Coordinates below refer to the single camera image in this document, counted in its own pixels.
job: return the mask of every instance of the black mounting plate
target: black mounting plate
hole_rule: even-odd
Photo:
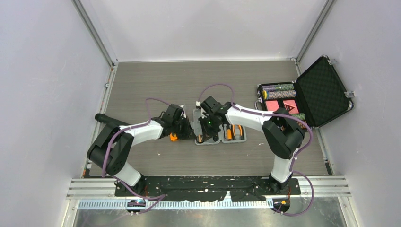
[[[159,196],[166,194],[165,201],[221,201],[230,191],[231,200],[265,201],[264,196],[287,195],[291,188],[292,195],[300,195],[298,180],[291,178],[280,193],[268,187],[269,180],[261,176],[144,176],[146,188],[141,195]],[[126,197],[132,194],[117,183],[115,196]]]

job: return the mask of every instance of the black handle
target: black handle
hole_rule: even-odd
[[[107,116],[107,115],[104,114],[104,113],[97,113],[97,114],[95,115],[95,120],[97,120],[97,121],[100,122],[100,123],[106,123],[106,124],[108,124],[108,123],[114,123],[114,124],[116,124],[116,125],[130,125],[130,124],[128,124],[128,123],[119,121],[119,120],[114,119],[114,118],[112,118],[112,117],[109,117],[109,116]]]

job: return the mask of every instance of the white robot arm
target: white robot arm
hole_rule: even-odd
[[[203,113],[199,121],[204,141],[213,137],[221,124],[239,124],[264,133],[275,154],[270,186],[274,191],[279,192],[288,184],[292,176],[291,163],[294,154],[305,138],[305,133],[295,121],[263,116],[266,113],[273,114],[273,111],[258,111],[240,105],[232,106],[230,102],[222,105],[211,96],[197,108],[201,108]],[[278,109],[275,113],[290,115],[284,108]]]

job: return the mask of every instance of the cable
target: cable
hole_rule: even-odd
[[[158,98],[153,98],[153,97],[151,97],[151,98],[145,99],[145,106],[146,106],[146,110],[148,111],[148,116],[149,116],[148,123],[150,123],[150,120],[151,120],[152,116],[150,115],[148,100],[156,100],[156,101],[159,101],[159,102],[164,103],[164,104],[166,104],[166,105],[170,105],[170,104],[169,104],[168,102],[163,101],[163,100],[158,99]]]
[[[299,212],[299,213],[295,213],[295,214],[284,213],[284,212],[281,212],[279,209],[276,209],[276,208],[273,207],[273,210],[275,212],[281,213],[282,215],[290,216],[290,217],[295,217],[295,216],[299,216],[299,215],[304,214],[305,212],[307,212],[312,207],[312,204],[313,204],[313,201],[314,201],[314,188],[313,188],[311,180],[309,180],[309,178],[305,174],[303,174],[301,172],[298,172],[298,171],[293,171],[293,172],[295,174],[303,176],[308,181],[308,183],[309,183],[309,185],[311,186],[311,189],[312,189],[312,197],[311,197],[311,202],[309,203],[308,207],[304,211]]]
[[[234,93],[234,89],[233,89],[233,87],[231,87],[229,84],[225,84],[225,83],[217,83],[217,84],[212,84],[212,85],[207,86],[207,87],[200,93],[199,98],[198,98],[198,102],[201,101],[202,95],[203,95],[203,93],[204,93],[207,89],[209,89],[210,87],[218,86],[218,85],[226,86],[226,87],[228,87],[228,88],[231,90],[231,99],[230,99],[230,103],[231,103],[231,106],[232,106],[234,109],[236,109],[236,110],[243,111],[243,112],[249,113],[249,114],[258,115],[258,116],[269,116],[269,117],[284,117],[284,118],[289,118],[289,119],[291,119],[291,120],[294,120],[294,121],[296,121],[296,122],[301,123],[303,126],[306,127],[306,129],[308,130],[308,133],[309,133],[309,141],[308,141],[303,147],[301,147],[301,148],[298,150],[297,153],[294,154],[293,159],[292,159],[292,161],[291,161],[291,165],[290,165],[290,171],[292,171],[292,168],[294,167],[294,163],[295,163],[296,157],[301,153],[301,151],[303,151],[305,148],[307,148],[307,147],[312,143],[312,141],[313,141],[313,138],[314,138],[314,137],[313,137],[312,129],[311,129],[305,122],[303,122],[302,120],[300,120],[300,119],[298,119],[298,118],[296,118],[296,117],[290,116],[290,115],[278,114],[278,113],[275,113],[275,114],[274,114],[274,113],[260,113],[260,112],[255,112],[255,111],[250,111],[250,110],[241,109],[241,108],[239,108],[238,106],[235,106],[235,105],[234,105],[234,94],[235,94],[235,93]]]

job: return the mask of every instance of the aluminum frame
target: aluminum frame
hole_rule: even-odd
[[[99,47],[99,50],[102,53],[103,57],[105,58],[107,64],[109,64],[109,66],[112,68],[114,66],[115,61],[112,60],[109,52],[107,51],[105,45],[103,44],[102,39],[100,38],[99,33],[96,31],[96,28],[93,25],[91,19],[89,18],[87,11],[82,5],[81,0],[71,0],[71,2],[74,4],[77,12],[79,13],[79,16],[81,16],[84,24],[88,29],[88,32],[94,39],[97,47]]]
[[[330,9],[332,8],[334,2],[336,0],[326,0],[323,9],[320,11],[320,14],[314,23],[314,26],[312,27],[311,31],[309,32],[308,37],[306,38],[304,44],[301,47],[301,50],[299,51],[298,56],[296,57],[296,64],[300,63],[302,58],[304,57],[306,51],[308,50],[309,46],[311,45],[314,37],[316,36],[317,32],[319,31],[319,28],[322,26],[324,19],[326,16],[329,14]]]

